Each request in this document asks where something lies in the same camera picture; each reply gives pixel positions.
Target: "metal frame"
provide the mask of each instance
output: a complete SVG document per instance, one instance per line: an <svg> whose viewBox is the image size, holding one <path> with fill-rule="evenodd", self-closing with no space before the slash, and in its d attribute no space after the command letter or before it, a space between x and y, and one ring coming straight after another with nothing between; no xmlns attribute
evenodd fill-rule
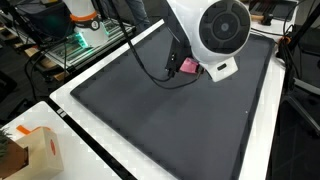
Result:
<svg viewBox="0 0 320 180"><path fill-rule="evenodd" d="M25 22L25 20L20 16L20 14L17 12L15 6L10 4L7 0L1 0L1 8L3 13L9 13L12 17L12 21L14 24L18 24L19 27L26 32L30 38L32 38L38 46L41 46L43 42L39 38L39 36L34 32Z"/></svg>
<svg viewBox="0 0 320 180"><path fill-rule="evenodd" d="M110 39L105 44L95 47L95 48L88 48L84 49L78 44L66 44L67 46L67 63L66 63L66 69L68 72L72 72L74 70L80 69L87 63L91 62L101 54L107 52L114 46L118 45L121 41L125 40L124 35L118 26L117 22L113 19L107 19L104 21L105 27L107 28L107 31L110 33ZM135 30L134 26L131 26L130 24L124 24L126 27L126 30L129 35L133 35L133 32ZM16 31L11 28L7 28L11 33L17 35ZM19 32L19 35L21 37L21 40L26 43L27 35L23 32ZM34 43L34 41L29 38L28 43ZM45 56L58 64L61 67L64 67L64 43L61 43L54 49L48 51Z"/></svg>
<svg viewBox="0 0 320 180"><path fill-rule="evenodd" d="M312 24L315 22L315 20L319 16L320 16L320 3L313 10L311 15L307 18L306 22L299 29L299 31L292 37L291 42L288 44L289 50L291 52L293 52L293 50L298 45L300 39L303 37L303 35L307 32L307 30L312 26ZM294 81L295 86L300 87L315 95L318 95L318 96L320 95L319 88L312 86L296 78L294 80L295 80ZM320 135L320 125L313 119L313 117L308 113L308 111L299 103L299 101L295 97L293 97L290 93L287 93L283 97L282 102L288 102L303 117L303 119L306 120L311 125L311 127L315 130L316 134L318 136Z"/></svg>

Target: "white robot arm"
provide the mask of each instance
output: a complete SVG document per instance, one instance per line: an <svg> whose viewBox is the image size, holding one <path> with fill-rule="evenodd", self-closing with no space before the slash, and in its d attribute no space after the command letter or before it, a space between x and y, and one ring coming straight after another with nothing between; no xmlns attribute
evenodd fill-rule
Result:
<svg viewBox="0 0 320 180"><path fill-rule="evenodd" d="M98 18L91 0L63 0L71 12L82 47L97 47L108 41L109 36Z"/></svg>
<svg viewBox="0 0 320 180"><path fill-rule="evenodd" d="M179 71L192 56L220 81L235 73L234 60L249 37L250 13L238 0L166 0L163 19L174 39L166 69Z"/></svg>

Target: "table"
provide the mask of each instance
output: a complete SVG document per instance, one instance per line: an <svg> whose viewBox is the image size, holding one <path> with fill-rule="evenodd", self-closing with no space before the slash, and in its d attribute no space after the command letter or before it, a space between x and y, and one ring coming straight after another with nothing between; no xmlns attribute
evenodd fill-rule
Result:
<svg viewBox="0 0 320 180"><path fill-rule="evenodd" d="M299 9L299 7L297 7L295 9L291 21L286 23L285 29L287 29L291 24L295 23L298 9ZM284 21L280 21L280 20L276 20L276 19L273 19L271 21L271 26L263 26L260 23L258 23L256 21L253 21L251 23L251 28L255 28L255 29L258 29L258 30L261 30L261 31L275 33L275 34L283 34L283 24L284 24ZM280 36L275 36L275 35L270 35L270 34L263 34L263 35L265 35L265 36L267 36L269 38L272 38L275 41L278 41L279 38L280 38Z"/></svg>
<svg viewBox="0 0 320 180"><path fill-rule="evenodd" d="M52 180L121 180L45 102L36 104L4 126L12 134L13 140L23 136L15 129L18 125L23 125L29 130L47 126L57 134L64 171Z"/></svg>
<svg viewBox="0 0 320 180"><path fill-rule="evenodd" d="M281 33L282 26L280 22L269 27L274 33ZM152 31L163 24L159 21L151 28L132 40L136 44ZM253 27L267 31L265 26L253 23ZM127 44L123 45L97 64L75 77L72 81L53 92L50 98L58 104L72 119L85 129L97 142L101 144L114 158L116 158L128 171L137 179L175 179L171 174L163 170L150 158L137 150L133 145L127 142L123 137L107 126L98 117L84 108L70 95L70 92L84 80L95 74L105 65L116 59L119 55L129 49ZM271 57L264 85L261 91L261 97L255 114L252 131L250 134L247 150L244 157L240 179L257 180L265 179L269 155L271 151L272 139L276 124L279 100L284 80L285 69L282 61Z"/></svg>

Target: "black stand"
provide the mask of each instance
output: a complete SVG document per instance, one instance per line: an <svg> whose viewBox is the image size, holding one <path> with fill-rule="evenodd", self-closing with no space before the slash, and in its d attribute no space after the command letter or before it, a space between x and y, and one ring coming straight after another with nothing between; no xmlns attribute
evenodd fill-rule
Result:
<svg viewBox="0 0 320 180"><path fill-rule="evenodd" d="M15 7L12 6L7 0L0 0L0 9L4 13L9 13L13 18L13 23L18 23L19 27L22 28L22 30L30 36L31 39L33 39L37 45L41 45L42 41L41 39L35 34L32 29L26 24L26 22L21 18L20 14L16 11Z"/></svg>
<svg viewBox="0 0 320 180"><path fill-rule="evenodd" d="M308 29L312 26L312 24L317 20L317 18L320 16L320 3L315 8L315 10L312 12L312 14L307 18L306 22L302 25L300 30L292 37L291 42L288 44L289 50L291 52L294 51L297 44L299 43L300 39L303 37L303 35L307 32ZM307 87L302 87L308 92L312 93L314 91L308 90ZM320 125L312 118L312 116L308 113L308 111L299 103L299 101L291 95L290 92L288 92L283 98L282 102L288 102L301 116L302 118L307 121L312 129L315 131L316 135L320 135Z"/></svg>
<svg viewBox="0 0 320 180"><path fill-rule="evenodd" d="M100 1L100 0L95 0L95 1L93 1L93 4L96 4L96 5L97 5L97 8L98 8L98 10L99 10L99 12L100 12L102 21L106 20L106 19L107 19L107 16L104 14L104 10L103 10L101 1Z"/></svg>
<svg viewBox="0 0 320 180"><path fill-rule="evenodd" d="M166 70L169 77L174 77L175 73L180 71L184 60L187 57L192 57L191 45L175 13L166 0L161 1L161 16L165 26L173 36Z"/></svg>

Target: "floor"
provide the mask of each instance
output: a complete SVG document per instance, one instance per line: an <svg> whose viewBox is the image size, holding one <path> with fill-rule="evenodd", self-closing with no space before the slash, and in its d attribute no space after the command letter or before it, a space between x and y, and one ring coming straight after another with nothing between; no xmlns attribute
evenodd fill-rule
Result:
<svg viewBox="0 0 320 180"><path fill-rule="evenodd" d="M144 0L148 15L159 15L158 6L160 0ZM298 24L302 24L308 14L311 1L307 0L305 5L300 7L299 15L297 19ZM122 17L132 20L131 13L126 7L123 6ZM151 22L156 22L156 18L150 18ZM300 54L296 50L294 56L295 61L299 64ZM320 69L317 66L319 57L314 57L306 54L301 55L304 70L304 79L308 82L312 82L320 87ZM3 102L0 103L0 124L4 124L11 120L13 117L8 118L8 115L23 99L32 100L32 93L30 84L24 74L23 68L27 61L27 57L24 55L16 54L13 49L4 46L0 49L0 70L7 73L10 77L17 81L18 87L11 93ZM34 73L34 81L37 87L45 93L37 93L38 95L44 95L40 97L42 100L47 99L47 95L60 87L62 83L44 82L39 73ZM295 95L302 102L308 111L314 116L316 120L320 121L320 98L309 95L302 90L296 89ZM22 106L20 112L23 112L28 107ZM272 154L270 157L270 171L268 178L270 180L320 180L320 139L314 137L310 133L310 128L305 121L288 105L283 104L279 108L278 124L276 127L276 133L274 137L274 144L272 148Z"/></svg>

